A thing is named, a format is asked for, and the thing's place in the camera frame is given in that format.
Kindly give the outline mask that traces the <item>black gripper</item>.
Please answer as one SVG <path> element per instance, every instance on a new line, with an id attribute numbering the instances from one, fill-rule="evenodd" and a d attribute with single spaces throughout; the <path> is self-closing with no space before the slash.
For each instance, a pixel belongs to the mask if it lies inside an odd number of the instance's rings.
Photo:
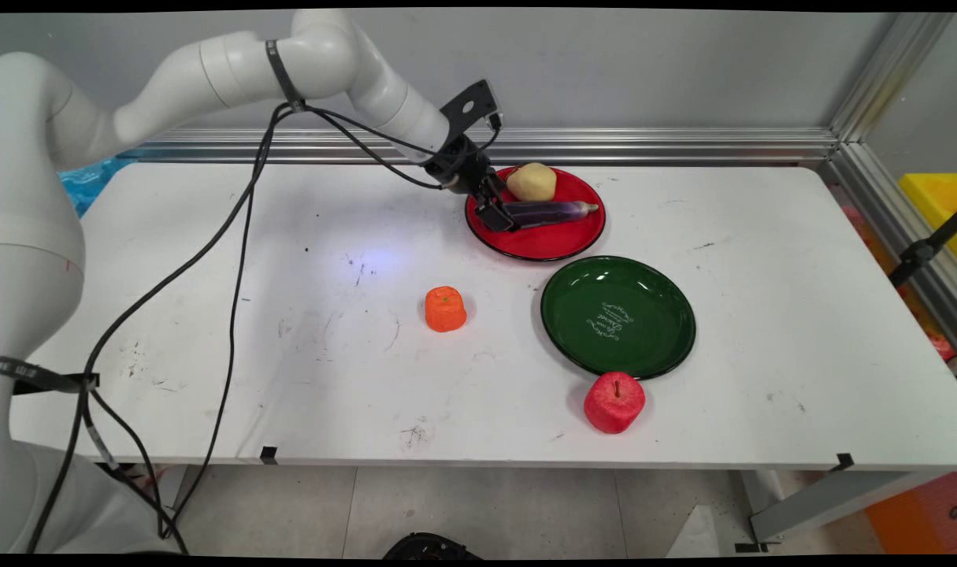
<path id="1" fill-rule="evenodd" d="M 487 230 L 518 230 L 517 220 L 506 209 L 514 201 L 513 194 L 484 151 L 466 134 L 459 134 L 447 139 L 439 154 L 424 162 L 423 169 L 441 189 L 475 198 L 475 217 Z"/>

